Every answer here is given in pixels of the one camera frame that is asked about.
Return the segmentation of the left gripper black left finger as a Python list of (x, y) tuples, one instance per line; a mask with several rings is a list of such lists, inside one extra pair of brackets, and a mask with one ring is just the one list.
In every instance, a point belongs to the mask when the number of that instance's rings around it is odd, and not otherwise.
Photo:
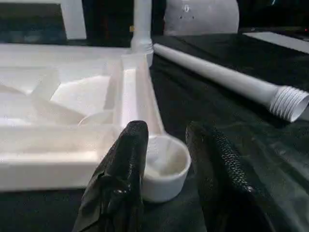
[(82, 196), (74, 232), (139, 232), (149, 140), (147, 123), (131, 121), (95, 169)]

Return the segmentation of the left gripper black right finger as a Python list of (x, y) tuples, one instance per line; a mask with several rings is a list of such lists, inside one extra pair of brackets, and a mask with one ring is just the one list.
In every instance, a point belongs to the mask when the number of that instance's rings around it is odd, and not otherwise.
[(186, 128), (205, 226), (209, 232), (273, 232), (263, 193), (252, 184), (238, 150), (216, 128)]

